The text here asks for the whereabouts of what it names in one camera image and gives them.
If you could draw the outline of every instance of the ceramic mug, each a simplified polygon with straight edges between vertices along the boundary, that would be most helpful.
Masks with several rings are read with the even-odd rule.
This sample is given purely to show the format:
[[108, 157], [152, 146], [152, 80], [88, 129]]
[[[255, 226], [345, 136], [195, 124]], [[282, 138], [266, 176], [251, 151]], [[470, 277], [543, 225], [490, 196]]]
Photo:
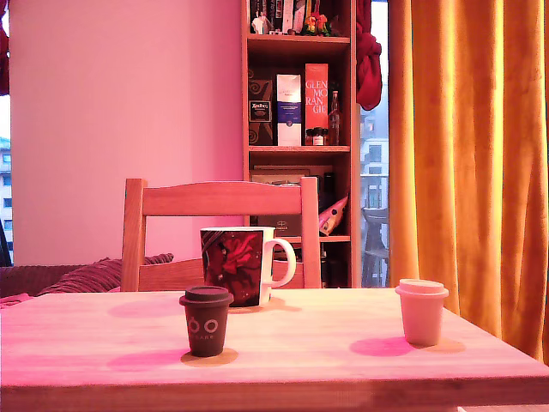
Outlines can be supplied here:
[[[268, 302], [271, 288], [286, 285], [296, 268], [295, 252], [274, 227], [205, 227], [200, 231], [204, 283], [221, 286], [234, 296], [231, 306], [258, 306]], [[287, 255], [286, 274], [273, 281], [273, 248]]]

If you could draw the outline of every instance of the striped cushion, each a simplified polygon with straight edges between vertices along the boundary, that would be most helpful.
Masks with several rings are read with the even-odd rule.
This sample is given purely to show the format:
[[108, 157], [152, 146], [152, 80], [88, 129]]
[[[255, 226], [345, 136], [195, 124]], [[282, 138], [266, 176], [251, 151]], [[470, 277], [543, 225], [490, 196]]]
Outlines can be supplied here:
[[[145, 264], [167, 264], [173, 260], [171, 253], [145, 257]], [[42, 289], [42, 294], [64, 294], [72, 292], [108, 292], [120, 286], [121, 259], [108, 259], [73, 270], [59, 279], [59, 282]]]

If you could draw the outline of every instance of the curtain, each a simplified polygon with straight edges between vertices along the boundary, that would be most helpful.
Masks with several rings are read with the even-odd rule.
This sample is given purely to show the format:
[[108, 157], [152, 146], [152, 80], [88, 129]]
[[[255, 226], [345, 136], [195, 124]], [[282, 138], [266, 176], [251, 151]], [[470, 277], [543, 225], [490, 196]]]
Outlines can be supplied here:
[[389, 0], [389, 239], [392, 286], [442, 282], [549, 363], [544, 21], [543, 0]]

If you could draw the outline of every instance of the table top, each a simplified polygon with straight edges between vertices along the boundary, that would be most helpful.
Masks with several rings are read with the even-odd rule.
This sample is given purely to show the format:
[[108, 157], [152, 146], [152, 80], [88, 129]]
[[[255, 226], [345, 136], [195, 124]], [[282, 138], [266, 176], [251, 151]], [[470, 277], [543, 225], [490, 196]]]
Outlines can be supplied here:
[[446, 310], [437, 346], [408, 344], [394, 289], [274, 290], [264, 308], [230, 310], [213, 358], [190, 355], [181, 295], [47, 294], [3, 309], [3, 410], [549, 403], [549, 367]]

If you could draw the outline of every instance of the dark box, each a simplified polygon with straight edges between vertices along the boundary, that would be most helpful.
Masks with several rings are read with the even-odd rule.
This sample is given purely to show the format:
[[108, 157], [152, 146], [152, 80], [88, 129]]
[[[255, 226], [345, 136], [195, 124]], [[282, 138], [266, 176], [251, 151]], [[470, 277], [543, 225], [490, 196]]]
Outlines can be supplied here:
[[249, 144], [273, 145], [273, 80], [265, 72], [248, 70]]
[[258, 216], [258, 226], [274, 227], [274, 236], [301, 236], [300, 215]]

